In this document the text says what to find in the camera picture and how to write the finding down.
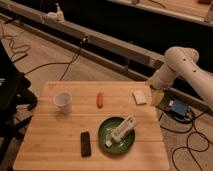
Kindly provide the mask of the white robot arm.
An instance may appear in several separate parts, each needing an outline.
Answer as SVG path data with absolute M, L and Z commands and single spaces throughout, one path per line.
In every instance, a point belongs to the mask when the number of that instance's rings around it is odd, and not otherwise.
M 213 111 L 213 76 L 199 68 L 196 49 L 171 47 L 164 54 L 163 65 L 148 79 L 155 90 L 168 90 L 174 80 L 181 76 Z

